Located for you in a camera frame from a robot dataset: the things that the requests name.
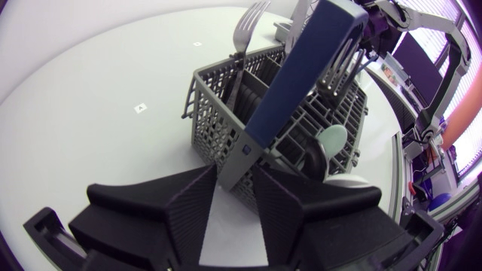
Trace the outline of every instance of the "silver fork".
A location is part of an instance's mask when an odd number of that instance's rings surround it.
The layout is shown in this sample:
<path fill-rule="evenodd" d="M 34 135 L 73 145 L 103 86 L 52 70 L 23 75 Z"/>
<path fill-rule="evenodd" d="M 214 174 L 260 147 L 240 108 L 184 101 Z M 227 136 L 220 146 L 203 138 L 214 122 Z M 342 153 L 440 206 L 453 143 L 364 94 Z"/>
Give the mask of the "silver fork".
<path fill-rule="evenodd" d="M 233 89 L 226 102 L 226 106 L 232 111 L 236 102 L 236 96 L 241 86 L 241 79 L 244 72 L 244 60 L 246 58 L 246 49 L 248 49 L 249 42 L 255 30 L 256 24 L 263 15 L 264 11 L 271 4 L 270 1 L 262 1 L 254 3 L 241 17 L 236 28 L 234 29 L 233 43 L 237 52 L 237 59 L 240 60 L 236 80 L 234 81 Z"/>

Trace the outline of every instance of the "blue handle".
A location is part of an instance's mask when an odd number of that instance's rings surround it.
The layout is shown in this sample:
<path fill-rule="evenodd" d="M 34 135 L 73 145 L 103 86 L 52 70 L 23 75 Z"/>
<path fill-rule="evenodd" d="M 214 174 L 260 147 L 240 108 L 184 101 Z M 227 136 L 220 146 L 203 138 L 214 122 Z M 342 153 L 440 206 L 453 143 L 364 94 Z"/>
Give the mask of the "blue handle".
<path fill-rule="evenodd" d="M 320 1 L 245 131 L 266 148 L 332 62 L 347 38 L 357 40 L 368 21 L 350 1 Z"/>

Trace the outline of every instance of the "dishwasher basket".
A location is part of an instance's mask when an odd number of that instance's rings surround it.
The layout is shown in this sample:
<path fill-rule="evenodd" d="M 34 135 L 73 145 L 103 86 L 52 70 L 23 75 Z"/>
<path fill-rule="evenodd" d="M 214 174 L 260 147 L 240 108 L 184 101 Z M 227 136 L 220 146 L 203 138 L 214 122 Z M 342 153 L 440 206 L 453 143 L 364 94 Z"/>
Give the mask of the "dishwasher basket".
<path fill-rule="evenodd" d="M 218 173 L 280 69 L 278 63 L 283 54 L 282 46 L 275 46 L 246 56 L 246 70 L 233 111 L 227 108 L 224 99 L 236 78 L 236 60 L 231 57 L 194 72 L 182 118 L 193 119 L 191 143 L 205 163 L 217 164 Z M 314 87 L 257 163 L 303 175 L 298 167 L 303 162 L 306 139 L 317 136 L 330 125 L 341 124 L 346 127 L 348 139 L 343 150 L 330 160 L 329 174 L 350 172 L 360 155 L 357 147 L 368 113 L 366 103 L 367 96 L 356 82 L 336 108 L 324 101 L 322 91 Z M 231 193 L 258 212 L 252 186 L 249 170 Z"/>

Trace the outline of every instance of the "white table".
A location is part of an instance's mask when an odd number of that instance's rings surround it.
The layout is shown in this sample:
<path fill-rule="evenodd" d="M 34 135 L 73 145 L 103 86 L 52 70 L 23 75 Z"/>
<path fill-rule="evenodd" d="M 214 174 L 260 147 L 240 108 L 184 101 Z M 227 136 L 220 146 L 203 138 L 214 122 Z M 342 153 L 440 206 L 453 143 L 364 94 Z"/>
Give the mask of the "white table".
<path fill-rule="evenodd" d="M 182 11 L 113 29 L 51 60 L 0 106 L 0 230 L 25 269 L 53 269 L 22 227 L 44 206 L 67 226 L 88 205 L 89 184 L 135 184 L 203 165 L 191 121 L 180 118 L 185 96 L 194 69 L 234 53 L 245 10 Z M 273 22 L 286 20 L 265 14 L 249 50 L 276 44 Z M 387 211 L 400 127 L 366 72 L 360 84 L 370 113 L 352 172 L 380 187 Z M 137 114 L 141 103 L 148 109 Z M 258 217 L 221 188 L 200 263 L 267 264 Z"/>

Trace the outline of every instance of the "fork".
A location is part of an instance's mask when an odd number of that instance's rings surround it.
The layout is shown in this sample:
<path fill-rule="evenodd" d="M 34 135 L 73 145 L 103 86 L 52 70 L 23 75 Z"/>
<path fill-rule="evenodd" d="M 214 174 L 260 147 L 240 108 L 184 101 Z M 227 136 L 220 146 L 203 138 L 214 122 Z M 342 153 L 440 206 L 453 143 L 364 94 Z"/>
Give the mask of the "fork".
<path fill-rule="evenodd" d="M 286 61 L 288 55 L 291 52 L 291 49 L 293 49 L 294 43 L 296 43 L 296 41 L 300 37 L 305 19 L 307 18 L 308 7 L 311 4 L 308 1 L 309 0 L 298 0 L 296 7 L 294 7 L 293 23 L 291 24 L 291 28 L 286 35 L 285 56 L 283 58 L 282 64 L 284 63 L 284 61 Z"/>
<path fill-rule="evenodd" d="M 232 111 L 236 102 L 236 96 L 241 86 L 241 80 L 244 72 L 244 60 L 246 58 L 246 49 L 255 30 L 256 24 L 263 15 L 264 11 L 271 4 L 270 1 L 262 1 L 254 3 L 241 17 L 236 28 L 234 29 L 233 43 L 236 48 L 236 58 L 240 61 L 236 80 L 233 89 L 227 99 L 226 106 Z"/>

